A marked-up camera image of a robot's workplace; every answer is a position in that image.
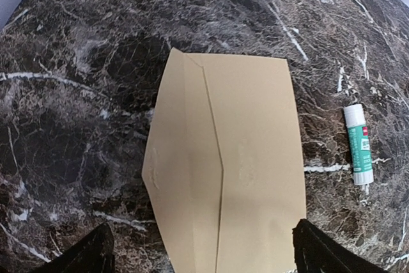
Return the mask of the green white glue stick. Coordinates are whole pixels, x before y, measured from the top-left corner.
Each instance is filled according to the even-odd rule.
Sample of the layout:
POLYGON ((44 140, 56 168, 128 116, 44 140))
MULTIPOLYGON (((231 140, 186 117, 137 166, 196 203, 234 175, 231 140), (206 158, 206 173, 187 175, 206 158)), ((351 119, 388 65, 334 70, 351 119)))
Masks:
POLYGON ((373 183, 373 166, 364 110, 361 104, 343 108, 350 144, 353 181, 355 185, 373 183))

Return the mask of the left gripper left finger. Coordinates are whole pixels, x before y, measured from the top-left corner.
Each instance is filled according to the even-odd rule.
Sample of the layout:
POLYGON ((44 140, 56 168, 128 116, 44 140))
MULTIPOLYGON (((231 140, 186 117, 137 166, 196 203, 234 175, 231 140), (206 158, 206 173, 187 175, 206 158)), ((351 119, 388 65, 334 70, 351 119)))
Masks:
POLYGON ((31 272, 115 272, 114 236, 110 226, 100 224, 61 256, 31 272))

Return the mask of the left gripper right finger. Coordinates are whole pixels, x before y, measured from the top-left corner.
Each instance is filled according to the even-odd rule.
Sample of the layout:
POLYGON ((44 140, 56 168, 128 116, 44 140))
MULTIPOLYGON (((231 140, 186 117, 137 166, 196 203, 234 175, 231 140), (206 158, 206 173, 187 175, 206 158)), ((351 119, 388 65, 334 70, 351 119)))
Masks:
POLYGON ((301 219, 293 228, 293 247, 300 273, 385 272, 338 244, 307 219, 301 219))

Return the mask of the brown kraft paper envelope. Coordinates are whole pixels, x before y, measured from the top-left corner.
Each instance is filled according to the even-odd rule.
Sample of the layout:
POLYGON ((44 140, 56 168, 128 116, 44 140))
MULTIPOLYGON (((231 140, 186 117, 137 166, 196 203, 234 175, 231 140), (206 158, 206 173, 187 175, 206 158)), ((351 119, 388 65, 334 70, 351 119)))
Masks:
POLYGON ((175 272, 289 272, 306 217, 287 61, 172 49, 142 176, 175 272))

